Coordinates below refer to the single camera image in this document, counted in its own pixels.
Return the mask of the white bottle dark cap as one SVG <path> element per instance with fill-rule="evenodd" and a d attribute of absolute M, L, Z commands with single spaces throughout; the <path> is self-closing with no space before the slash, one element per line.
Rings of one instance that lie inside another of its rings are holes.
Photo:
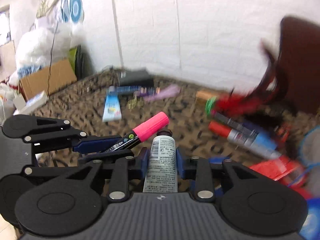
<path fill-rule="evenodd" d="M 157 132 L 152 141 L 143 192 L 178 192 L 176 143 L 169 129 Z"/>

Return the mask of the pink highlighter marker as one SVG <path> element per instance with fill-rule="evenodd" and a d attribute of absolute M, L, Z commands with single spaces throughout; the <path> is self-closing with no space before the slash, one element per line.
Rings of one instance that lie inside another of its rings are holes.
<path fill-rule="evenodd" d="M 138 144 L 145 142 L 152 135 L 157 133 L 169 124 L 169 118 L 164 112 L 159 112 L 145 122 L 135 127 L 132 131 L 127 133 L 124 137 L 118 140 L 110 148 L 102 151 L 102 153 L 109 153 L 121 150 L 130 150 Z"/>

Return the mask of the black Flash Color marker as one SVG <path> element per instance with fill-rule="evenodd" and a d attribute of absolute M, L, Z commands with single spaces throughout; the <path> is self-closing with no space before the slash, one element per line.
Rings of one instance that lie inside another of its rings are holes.
<path fill-rule="evenodd" d="M 233 120 L 232 118 L 228 118 L 220 113 L 214 112 L 213 118 L 216 121 L 218 121 L 226 126 L 229 126 L 230 128 L 235 129 L 238 132 L 241 132 L 248 137 L 256 138 L 258 135 L 258 132 L 255 129 L 249 128 L 248 125 L 237 122 L 237 121 Z"/>

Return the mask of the blue tape roll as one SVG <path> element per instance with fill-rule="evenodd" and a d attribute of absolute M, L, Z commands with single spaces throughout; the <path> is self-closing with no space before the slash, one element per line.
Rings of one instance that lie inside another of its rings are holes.
<path fill-rule="evenodd" d="M 320 199 L 307 200 L 308 215 L 299 232 L 307 240 L 320 240 Z"/>

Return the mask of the blue white cream tube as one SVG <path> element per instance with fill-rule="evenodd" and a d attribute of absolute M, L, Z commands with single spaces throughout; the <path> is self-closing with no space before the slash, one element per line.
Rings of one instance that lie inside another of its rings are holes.
<path fill-rule="evenodd" d="M 110 86 L 106 92 L 103 122 L 117 121 L 121 118 L 122 114 L 116 88 L 114 86 Z"/>

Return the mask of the blue whiteboard marker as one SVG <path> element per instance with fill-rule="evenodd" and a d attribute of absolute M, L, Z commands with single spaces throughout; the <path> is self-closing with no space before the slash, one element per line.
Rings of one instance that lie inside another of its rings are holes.
<path fill-rule="evenodd" d="M 131 94 L 139 92 L 140 94 L 154 94 L 155 89 L 153 87 L 142 87 L 142 86 L 110 86 L 107 90 L 107 94 Z"/>

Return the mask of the small brown wooden block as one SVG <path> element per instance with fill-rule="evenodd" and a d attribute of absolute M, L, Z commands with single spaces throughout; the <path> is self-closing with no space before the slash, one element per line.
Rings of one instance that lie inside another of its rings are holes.
<path fill-rule="evenodd" d="M 205 105 L 209 99 L 220 96 L 221 94 L 222 92 L 219 91 L 199 90 L 196 93 L 195 103 L 197 105 Z"/>

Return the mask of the red feather toy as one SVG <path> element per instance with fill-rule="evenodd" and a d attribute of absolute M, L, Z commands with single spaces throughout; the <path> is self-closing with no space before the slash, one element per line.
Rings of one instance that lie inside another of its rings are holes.
<path fill-rule="evenodd" d="M 265 41 L 261 41 L 260 49 L 268 60 L 268 66 L 259 84 L 254 88 L 232 90 L 208 99 L 205 106 L 208 116 L 220 113 L 233 118 L 252 114 L 261 106 L 274 103 L 285 96 L 288 88 L 287 79 L 278 67 L 271 47 Z"/>

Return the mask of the black cardboard box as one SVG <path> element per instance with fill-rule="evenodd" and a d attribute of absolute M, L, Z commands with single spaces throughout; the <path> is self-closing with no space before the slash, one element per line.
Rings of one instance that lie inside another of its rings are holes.
<path fill-rule="evenodd" d="M 147 70 L 125 71 L 120 74 L 120 86 L 140 86 L 140 87 L 153 87 L 153 76 Z"/>

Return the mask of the red marker pen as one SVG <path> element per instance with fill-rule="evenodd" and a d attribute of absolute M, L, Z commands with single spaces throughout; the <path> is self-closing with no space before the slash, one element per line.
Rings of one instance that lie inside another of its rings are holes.
<path fill-rule="evenodd" d="M 244 133 L 227 127 L 216 121 L 210 122 L 209 130 L 261 158 L 272 160 L 281 157 L 281 153 L 276 151 L 277 146 L 269 147 L 270 143 L 262 135 L 257 135 L 255 138 L 250 138 Z"/>

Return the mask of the clear blue zip pouch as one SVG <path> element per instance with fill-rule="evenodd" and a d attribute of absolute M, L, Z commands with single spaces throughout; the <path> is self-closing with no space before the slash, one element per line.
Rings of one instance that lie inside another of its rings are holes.
<path fill-rule="evenodd" d="M 289 186 L 293 186 L 304 176 L 308 176 L 307 188 L 319 196 L 319 126 L 310 130 L 300 143 L 298 159 L 305 170 Z"/>

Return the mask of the dark brown wooden board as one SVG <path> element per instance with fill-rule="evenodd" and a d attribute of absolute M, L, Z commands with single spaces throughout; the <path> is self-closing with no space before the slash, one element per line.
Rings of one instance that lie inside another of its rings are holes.
<path fill-rule="evenodd" d="M 280 23 L 278 69 L 285 85 L 284 99 L 296 110 L 319 109 L 319 25 L 286 16 Z"/>

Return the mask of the cardboard box by wall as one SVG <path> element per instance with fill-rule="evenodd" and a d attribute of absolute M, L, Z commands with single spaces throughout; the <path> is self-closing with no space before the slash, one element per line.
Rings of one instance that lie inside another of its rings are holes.
<path fill-rule="evenodd" d="M 69 59 L 61 60 L 20 79 L 20 87 L 25 100 L 30 100 L 45 91 L 51 95 L 77 81 Z"/>

